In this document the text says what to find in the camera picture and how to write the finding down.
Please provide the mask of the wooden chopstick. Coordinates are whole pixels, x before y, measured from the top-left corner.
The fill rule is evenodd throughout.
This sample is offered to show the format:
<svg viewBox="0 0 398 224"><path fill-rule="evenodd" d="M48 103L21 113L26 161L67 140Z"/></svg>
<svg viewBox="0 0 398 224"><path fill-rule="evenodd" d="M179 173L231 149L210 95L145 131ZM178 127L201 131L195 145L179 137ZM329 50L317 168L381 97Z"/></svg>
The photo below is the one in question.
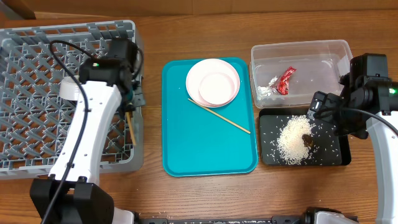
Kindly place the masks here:
<svg viewBox="0 0 398 224"><path fill-rule="evenodd" d="M233 125L233 126L239 128L240 130L244 131L245 133L251 134L251 132L250 132L249 130L243 128L242 126L240 126L240 125L238 125L238 124L236 124L236 123L234 123L234 122L232 122L231 120L229 120L229 119L225 118L224 116L222 116L222 115L220 115L220 114L214 112L213 110L211 110L211 109L209 109L209 108L207 108L207 107L204 107L204 106L202 106L202 105L196 103L195 101L193 101L193 100L190 99L190 98L188 98L187 100L190 101L191 103L193 103L193 104L195 104L195 105L201 107L202 109L206 110L207 112L209 112L209 113L211 113L211 114L213 114L213 115L219 117L220 119L226 121L227 123L229 123L229 124L231 124L231 125Z"/></svg>
<svg viewBox="0 0 398 224"><path fill-rule="evenodd" d="M132 125L132 116L131 116L130 112L126 112L125 116L126 116L127 125L129 127L130 138L131 138L132 144L135 146L136 139L135 139L135 135L134 135L134 126Z"/></svg>

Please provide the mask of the red snack wrapper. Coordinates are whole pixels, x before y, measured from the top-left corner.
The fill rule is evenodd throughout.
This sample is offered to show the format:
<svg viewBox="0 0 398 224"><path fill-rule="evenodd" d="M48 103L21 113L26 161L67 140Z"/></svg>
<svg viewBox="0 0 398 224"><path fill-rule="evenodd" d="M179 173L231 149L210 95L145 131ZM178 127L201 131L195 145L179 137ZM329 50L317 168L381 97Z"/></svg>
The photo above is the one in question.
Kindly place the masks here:
<svg viewBox="0 0 398 224"><path fill-rule="evenodd" d="M267 86L258 86L257 92L259 96L288 95L289 79L295 71L295 68L289 67L281 76L272 78Z"/></svg>

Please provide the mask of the grey shallow bowl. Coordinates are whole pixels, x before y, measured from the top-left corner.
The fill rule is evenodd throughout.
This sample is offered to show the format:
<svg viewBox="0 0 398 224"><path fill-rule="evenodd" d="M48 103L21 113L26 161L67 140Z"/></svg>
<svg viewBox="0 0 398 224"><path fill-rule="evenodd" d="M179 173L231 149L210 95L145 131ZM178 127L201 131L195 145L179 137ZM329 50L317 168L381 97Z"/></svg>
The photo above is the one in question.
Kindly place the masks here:
<svg viewBox="0 0 398 224"><path fill-rule="evenodd" d="M65 77L60 83L59 96L64 100L77 101L80 89L76 82L69 76Z"/></svg>

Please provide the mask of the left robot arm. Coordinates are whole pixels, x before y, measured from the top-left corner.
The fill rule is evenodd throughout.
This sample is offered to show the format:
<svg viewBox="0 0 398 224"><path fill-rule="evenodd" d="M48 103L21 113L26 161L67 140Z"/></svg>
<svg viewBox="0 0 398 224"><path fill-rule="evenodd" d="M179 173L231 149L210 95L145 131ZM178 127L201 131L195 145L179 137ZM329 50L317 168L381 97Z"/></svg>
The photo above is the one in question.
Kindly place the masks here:
<svg viewBox="0 0 398 224"><path fill-rule="evenodd" d="M30 197L42 223L139 223L136 212L116 208L100 186L100 162L115 113L133 128L133 92L144 62L143 51L129 39L115 38L108 53L89 54L75 75L75 112L62 151L46 179L35 179Z"/></svg>

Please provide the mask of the small white plate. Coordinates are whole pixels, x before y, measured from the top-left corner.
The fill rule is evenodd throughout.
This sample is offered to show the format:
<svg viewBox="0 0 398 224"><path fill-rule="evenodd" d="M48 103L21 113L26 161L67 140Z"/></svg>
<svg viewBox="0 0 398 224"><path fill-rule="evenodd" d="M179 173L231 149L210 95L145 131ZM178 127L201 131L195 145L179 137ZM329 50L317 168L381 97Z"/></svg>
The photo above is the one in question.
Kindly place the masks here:
<svg viewBox="0 0 398 224"><path fill-rule="evenodd" d="M199 94L211 106L224 105L235 92L233 79L224 73L206 75L200 83Z"/></svg>

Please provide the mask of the brown food scrap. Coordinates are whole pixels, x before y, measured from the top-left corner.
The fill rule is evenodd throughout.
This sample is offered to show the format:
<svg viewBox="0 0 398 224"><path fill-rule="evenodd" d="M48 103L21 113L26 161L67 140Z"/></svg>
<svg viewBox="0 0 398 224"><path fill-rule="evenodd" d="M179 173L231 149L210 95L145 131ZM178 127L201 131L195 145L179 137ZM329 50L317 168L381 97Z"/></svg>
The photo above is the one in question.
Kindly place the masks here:
<svg viewBox="0 0 398 224"><path fill-rule="evenodd" d="M303 144L304 144L305 147L313 147L314 141L313 141L311 135L303 134L302 135L302 140L303 140Z"/></svg>

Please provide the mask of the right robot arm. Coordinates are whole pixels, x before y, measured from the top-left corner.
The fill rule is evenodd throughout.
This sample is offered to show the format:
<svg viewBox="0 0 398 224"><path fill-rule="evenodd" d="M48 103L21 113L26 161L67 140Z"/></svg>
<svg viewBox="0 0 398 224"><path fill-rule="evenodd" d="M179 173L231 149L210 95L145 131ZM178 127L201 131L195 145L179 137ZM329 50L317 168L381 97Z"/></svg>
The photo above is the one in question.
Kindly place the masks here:
<svg viewBox="0 0 398 224"><path fill-rule="evenodd" d="M314 94L307 118L332 124L336 136L371 139L377 172L376 223L397 223L397 82L388 76L386 55L352 58L340 84L340 95Z"/></svg>

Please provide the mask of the large white plate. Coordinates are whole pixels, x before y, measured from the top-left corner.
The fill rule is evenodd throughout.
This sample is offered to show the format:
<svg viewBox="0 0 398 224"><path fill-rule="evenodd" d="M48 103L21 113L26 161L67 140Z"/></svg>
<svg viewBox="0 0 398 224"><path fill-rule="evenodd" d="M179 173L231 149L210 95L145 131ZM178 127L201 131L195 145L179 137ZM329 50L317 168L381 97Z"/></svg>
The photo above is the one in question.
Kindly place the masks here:
<svg viewBox="0 0 398 224"><path fill-rule="evenodd" d="M194 66L189 70L186 78L186 89L189 96L197 103L202 106L210 107L210 108L217 108L220 106L211 106L209 105L199 94L199 86L203 78L211 73L224 73L229 75L235 84L235 92L230 99L224 105L232 102L235 97L237 96L239 89L240 89L240 77L238 75L237 70L228 62L217 59L217 58L209 58L199 61L198 63L194 64Z"/></svg>

